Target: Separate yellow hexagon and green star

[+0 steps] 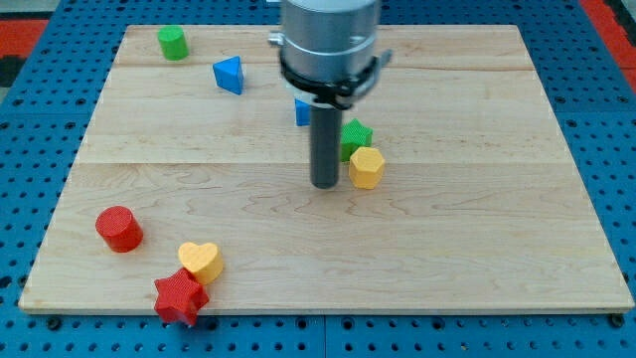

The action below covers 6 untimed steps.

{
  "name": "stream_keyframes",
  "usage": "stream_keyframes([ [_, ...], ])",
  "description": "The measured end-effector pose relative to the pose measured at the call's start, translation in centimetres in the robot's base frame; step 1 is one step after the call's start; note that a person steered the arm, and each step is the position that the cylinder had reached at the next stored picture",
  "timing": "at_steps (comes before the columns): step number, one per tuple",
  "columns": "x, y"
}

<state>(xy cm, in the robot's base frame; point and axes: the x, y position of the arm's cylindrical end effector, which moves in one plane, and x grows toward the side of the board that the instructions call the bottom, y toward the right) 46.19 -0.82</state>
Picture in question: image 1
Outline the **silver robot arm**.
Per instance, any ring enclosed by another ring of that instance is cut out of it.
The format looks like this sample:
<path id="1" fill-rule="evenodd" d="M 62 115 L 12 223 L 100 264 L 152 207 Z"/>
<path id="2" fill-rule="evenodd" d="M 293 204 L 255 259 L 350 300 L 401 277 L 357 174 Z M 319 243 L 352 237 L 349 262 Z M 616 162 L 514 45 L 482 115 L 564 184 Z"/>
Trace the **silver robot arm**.
<path id="1" fill-rule="evenodd" d="M 269 34 L 294 95 L 310 104 L 348 108 L 378 83 L 393 52 L 376 53 L 377 0 L 287 0 L 281 28 Z"/>

